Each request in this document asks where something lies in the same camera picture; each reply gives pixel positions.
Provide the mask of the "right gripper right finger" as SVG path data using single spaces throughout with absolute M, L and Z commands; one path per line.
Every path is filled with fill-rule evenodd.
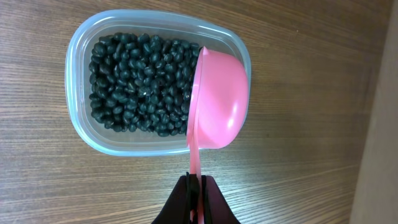
M 214 178 L 203 175 L 201 180 L 204 224 L 240 224 Z

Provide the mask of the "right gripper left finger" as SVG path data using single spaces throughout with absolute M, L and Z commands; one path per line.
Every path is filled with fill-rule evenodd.
M 198 224 L 198 198 L 197 176 L 181 176 L 152 224 Z

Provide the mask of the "pink plastic measuring scoop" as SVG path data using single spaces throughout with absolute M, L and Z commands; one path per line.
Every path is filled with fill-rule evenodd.
M 201 182 L 200 149 L 230 144 L 243 126 L 249 103 L 249 84 L 242 63 L 234 56 L 200 50 L 187 124 L 190 173 Z

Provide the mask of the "black beans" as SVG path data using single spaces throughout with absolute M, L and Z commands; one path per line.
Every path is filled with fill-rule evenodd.
M 91 117 L 117 133 L 186 134 L 200 50 L 147 33 L 100 37 L 88 66 Z

